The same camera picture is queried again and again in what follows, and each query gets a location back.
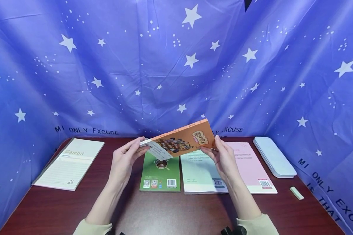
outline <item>book spine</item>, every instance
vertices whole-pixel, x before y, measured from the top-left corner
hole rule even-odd
[[[165,137],[165,136],[170,135],[170,134],[177,133],[177,132],[179,132],[179,131],[183,131],[183,130],[185,130],[185,129],[187,129],[187,128],[190,128],[191,126],[196,126],[196,125],[198,125],[198,124],[205,123],[205,122],[208,122],[208,119],[203,119],[203,120],[201,120],[201,121],[197,121],[197,122],[195,122],[195,123],[189,124],[189,125],[184,126],[184,127],[182,127],[182,128],[178,128],[178,129],[175,129],[175,130],[173,130],[173,131],[169,131],[168,133],[161,134],[161,135],[159,135],[159,136],[153,137],[153,138],[152,138],[152,141],[155,141],[155,140],[157,140],[157,139],[160,139],[160,138]]]

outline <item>orange book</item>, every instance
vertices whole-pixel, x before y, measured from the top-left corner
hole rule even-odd
[[[199,150],[200,146],[213,148],[214,135],[208,119],[204,119],[140,143],[145,145],[151,147],[148,152],[157,159],[166,160]]]

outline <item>hand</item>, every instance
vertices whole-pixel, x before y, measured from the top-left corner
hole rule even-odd
[[[218,174],[221,176],[221,179],[225,182],[226,186],[229,186],[232,181],[241,179],[234,158],[234,150],[222,141],[218,135],[216,135],[215,142],[216,149],[210,149],[204,146],[201,146],[200,149],[203,153],[213,159]]]
[[[149,146],[139,147],[144,139],[145,137],[139,137],[114,151],[108,185],[119,184],[116,186],[121,188],[127,185],[134,162],[150,148]]]

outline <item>person's left hand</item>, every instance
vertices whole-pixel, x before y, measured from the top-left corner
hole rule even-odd
[[[114,151],[108,186],[115,185],[124,188],[127,185],[134,162],[150,148],[149,146],[139,147],[144,139],[144,136],[139,137]]]

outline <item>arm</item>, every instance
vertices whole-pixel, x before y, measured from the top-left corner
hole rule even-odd
[[[139,147],[144,137],[137,138],[114,151],[109,179],[95,201],[86,219],[76,228],[74,235],[105,235],[111,231],[110,220],[122,192],[127,186],[132,166],[149,146]]]
[[[201,147],[201,150],[213,159],[221,179],[228,188],[238,215],[238,225],[246,228],[248,235],[278,235],[275,226],[267,215],[261,213],[243,182],[238,172],[233,149],[222,141],[218,135],[215,142],[217,149]]]

